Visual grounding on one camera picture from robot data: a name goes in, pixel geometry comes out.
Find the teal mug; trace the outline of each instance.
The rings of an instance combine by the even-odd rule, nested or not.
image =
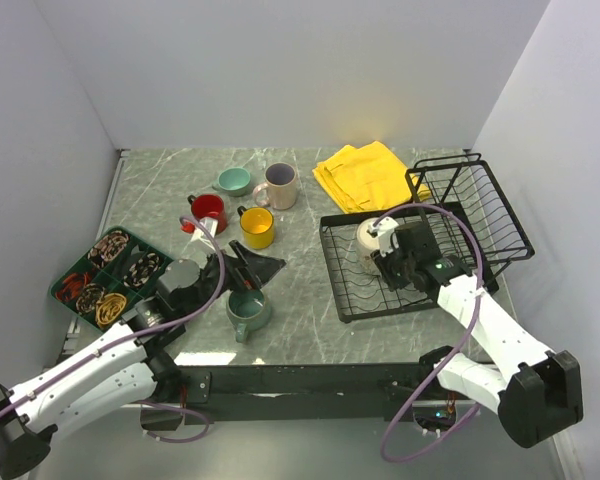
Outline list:
[[[250,332],[269,323],[271,313],[271,302],[260,290],[232,292],[227,300],[227,316],[238,343],[245,343]]]
[[[211,187],[230,197],[241,197],[251,192],[251,174],[244,168],[228,168],[218,176]]]

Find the yellow mug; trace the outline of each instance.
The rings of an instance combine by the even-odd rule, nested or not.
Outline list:
[[[267,248],[273,243],[273,215],[262,207],[238,207],[240,227],[245,243],[255,249]]]

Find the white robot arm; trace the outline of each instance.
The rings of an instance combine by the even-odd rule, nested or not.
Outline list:
[[[437,375],[443,388],[477,401],[498,415],[509,436],[531,447],[583,417],[580,366],[569,352],[555,353],[524,330],[459,259],[444,257],[429,225],[399,225],[385,217],[369,228],[380,249],[372,258],[391,289],[413,284],[465,328],[480,297],[471,335],[495,369],[456,354]],[[451,347],[434,353],[433,366]]]
[[[156,295],[135,304],[98,340],[43,374],[7,389],[0,385],[0,476],[20,477],[57,442],[118,407],[177,396],[180,369],[164,347],[184,322],[226,290],[260,289],[285,265],[239,242],[200,268],[178,260],[157,281]]]

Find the white mug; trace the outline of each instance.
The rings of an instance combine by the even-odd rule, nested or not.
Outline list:
[[[293,207],[298,198],[298,174],[286,163],[274,163],[264,172],[266,182],[253,190],[253,201],[259,207],[271,206],[276,210]],[[266,200],[258,200],[258,194],[266,190]]]
[[[369,275],[380,275],[378,267],[371,258],[371,253],[375,250],[380,249],[380,242],[378,237],[372,237],[367,231],[369,226],[375,222],[378,218],[367,218],[356,230],[356,253],[358,255],[358,263],[362,267],[362,271]]]

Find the yellow towel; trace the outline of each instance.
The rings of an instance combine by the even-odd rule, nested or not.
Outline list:
[[[405,180],[407,167],[380,142],[362,148],[346,145],[318,163],[313,175],[344,213],[386,210],[411,200]],[[411,175],[413,183],[417,177]],[[422,184],[420,200],[431,196]]]

